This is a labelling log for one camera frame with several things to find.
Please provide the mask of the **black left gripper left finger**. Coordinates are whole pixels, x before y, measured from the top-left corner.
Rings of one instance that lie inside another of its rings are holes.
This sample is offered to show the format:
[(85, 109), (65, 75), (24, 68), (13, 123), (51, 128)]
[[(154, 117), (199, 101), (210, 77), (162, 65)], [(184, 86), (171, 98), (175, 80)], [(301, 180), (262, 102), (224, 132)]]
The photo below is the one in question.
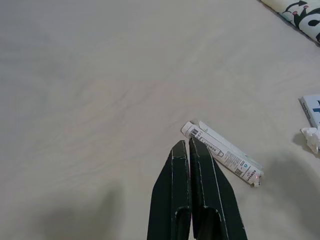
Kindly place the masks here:
[(192, 197), (186, 142), (178, 141), (153, 186), (147, 229), (148, 240), (187, 240)]

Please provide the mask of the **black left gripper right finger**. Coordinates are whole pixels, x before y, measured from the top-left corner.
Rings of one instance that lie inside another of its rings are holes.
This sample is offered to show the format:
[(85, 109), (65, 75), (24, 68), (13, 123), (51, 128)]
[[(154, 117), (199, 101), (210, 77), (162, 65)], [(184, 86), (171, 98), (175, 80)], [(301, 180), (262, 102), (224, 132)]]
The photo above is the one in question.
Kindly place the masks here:
[(196, 240), (246, 240), (234, 190), (207, 146), (189, 139), (192, 226)]

